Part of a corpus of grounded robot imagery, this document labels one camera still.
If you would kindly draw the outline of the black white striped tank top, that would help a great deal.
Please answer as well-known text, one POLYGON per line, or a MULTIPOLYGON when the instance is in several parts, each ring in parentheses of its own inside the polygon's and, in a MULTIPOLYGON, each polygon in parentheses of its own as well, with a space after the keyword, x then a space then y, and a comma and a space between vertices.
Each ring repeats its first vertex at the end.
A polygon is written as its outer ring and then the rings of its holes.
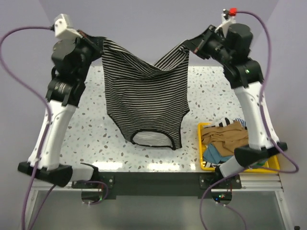
POLYGON ((103 49, 106 111, 125 140, 181 148, 181 124, 189 112, 189 50, 180 43, 150 64, 108 38, 103 49))

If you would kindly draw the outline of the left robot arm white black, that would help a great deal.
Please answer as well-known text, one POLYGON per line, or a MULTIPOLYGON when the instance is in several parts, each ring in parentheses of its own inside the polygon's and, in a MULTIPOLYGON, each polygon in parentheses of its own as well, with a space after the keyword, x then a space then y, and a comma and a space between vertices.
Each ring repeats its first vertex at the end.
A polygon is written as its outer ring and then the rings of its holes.
POLYGON ((81 30, 78 33, 79 37, 61 38, 53 46, 54 66, 43 97, 47 104, 43 124, 33 152, 27 161, 19 163, 17 170, 59 187, 82 181, 94 188, 99 184, 97 167, 88 163, 73 167, 59 162, 68 124, 86 88, 90 65, 103 54, 104 37, 90 36, 81 30))

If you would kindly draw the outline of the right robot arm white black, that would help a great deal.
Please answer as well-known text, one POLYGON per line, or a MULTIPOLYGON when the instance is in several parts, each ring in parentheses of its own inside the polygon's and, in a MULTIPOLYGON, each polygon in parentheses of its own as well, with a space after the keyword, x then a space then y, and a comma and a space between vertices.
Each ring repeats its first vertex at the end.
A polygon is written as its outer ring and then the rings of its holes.
POLYGON ((248 129, 248 144, 234 151, 234 156, 215 169, 214 184, 225 188, 230 176, 247 167, 287 150, 287 144, 277 137, 271 121, 263 124, 262 115, 268 116, 265 98, 260 94, 264 78, 260 64, 249 57, 253 34, 241 23, 233 23, 226 35, 222 29, 210 25, 199 36, 184 45, 202 59, 214 59, 223 66, 225 78, 237 96, 248 129))

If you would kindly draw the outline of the navy white striped tank top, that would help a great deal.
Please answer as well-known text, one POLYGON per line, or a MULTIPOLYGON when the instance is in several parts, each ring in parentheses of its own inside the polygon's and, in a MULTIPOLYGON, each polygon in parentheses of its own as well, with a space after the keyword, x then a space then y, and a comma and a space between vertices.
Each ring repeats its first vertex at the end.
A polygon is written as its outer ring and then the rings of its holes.
POLYGON ((225 127, 225 126, 228 126, 230 124, 233 124, 234 122, 238 122, 241 124, 241 126, 247 130, 247 125, 246 125, 246 121, 244 119, 241 119, 241 118, 235 118, 235 119, 230 119, 230 118, 227 118, 227 117, 224 117, 222 119, 220 119, 219 121, 215 122, 215 123, 212 123, 212 124, 209 124, 207 125, 207 127, 225 127))

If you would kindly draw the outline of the tan tank top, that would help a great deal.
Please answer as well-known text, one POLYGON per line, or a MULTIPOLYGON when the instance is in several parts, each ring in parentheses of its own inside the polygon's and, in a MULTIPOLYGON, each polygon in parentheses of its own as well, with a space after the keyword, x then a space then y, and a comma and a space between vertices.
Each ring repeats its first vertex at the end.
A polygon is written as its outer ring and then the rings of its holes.
POLYGON ((248 144, 248 131, 238 122, 224 127, 201 129, 202 144, 212 144, 222 157, 233 156, 235 149, 248 144))

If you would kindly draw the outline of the blue tank top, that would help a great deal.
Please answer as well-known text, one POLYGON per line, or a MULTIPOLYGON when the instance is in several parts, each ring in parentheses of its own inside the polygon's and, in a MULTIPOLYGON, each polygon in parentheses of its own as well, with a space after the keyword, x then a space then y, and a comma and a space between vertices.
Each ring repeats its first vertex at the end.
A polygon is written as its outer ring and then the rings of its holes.
POLYGON ((203 160, 212 164, 220 164, 228 161, 232 156, 223 157, 213 144, 209 144, 203 153, 203 160))

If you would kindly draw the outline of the green tank top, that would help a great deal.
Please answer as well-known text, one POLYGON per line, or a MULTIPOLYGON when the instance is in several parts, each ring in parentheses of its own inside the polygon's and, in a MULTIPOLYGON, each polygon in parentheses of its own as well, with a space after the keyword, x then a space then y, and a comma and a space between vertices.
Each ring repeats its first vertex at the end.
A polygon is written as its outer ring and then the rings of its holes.
POLYGON ((254 167, 257 167, 257 168, 264 167, 265 164, 266 164, 266 161, 257 162, 254 164, 254 167))

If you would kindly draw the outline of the yellow plastic bin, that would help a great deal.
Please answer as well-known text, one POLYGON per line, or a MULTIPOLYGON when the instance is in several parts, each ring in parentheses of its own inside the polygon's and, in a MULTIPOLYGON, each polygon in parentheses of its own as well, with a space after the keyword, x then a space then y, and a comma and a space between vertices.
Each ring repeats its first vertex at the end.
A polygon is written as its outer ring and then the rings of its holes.
POLYGON ((280 170, 280 165, 277 159, 277 156, 271 156, 270 158, 266 159, 264 164, 257 165, 254 162, 251 165, 247 165, 246 163, 251 163, 251 159, 243 160, 239 158, 236 159, 235 155, 232 156, 227 162, 223 164, 211 164, 203 159, 203 154, 207 150, 207 146, 202 143, 201 140, 201 129, 204 128, 205 125, 209 125, 209 123, 199 123, 197 126, 197 134, 198 134, 198 142, 199 142, 199 150, 200 150, 200 164, 201 169, 207 172, 214 172, 217 167, 220 167, 223 176, 230 176, 230 173, 263 173, 263 174, 270 174, 270 173, 278 173, 280 170))

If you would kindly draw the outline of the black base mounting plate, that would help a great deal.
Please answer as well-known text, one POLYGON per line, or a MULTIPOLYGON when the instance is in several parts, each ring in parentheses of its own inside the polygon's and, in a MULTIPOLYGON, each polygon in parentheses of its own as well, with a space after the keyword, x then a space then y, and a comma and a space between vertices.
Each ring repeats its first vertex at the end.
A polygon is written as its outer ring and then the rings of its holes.
POLYGON ((196 196, 218 181, 215 172, 100 172, 99 181, 73 182, 73 189, 100 190, 108 199, 117 196, 196 196))

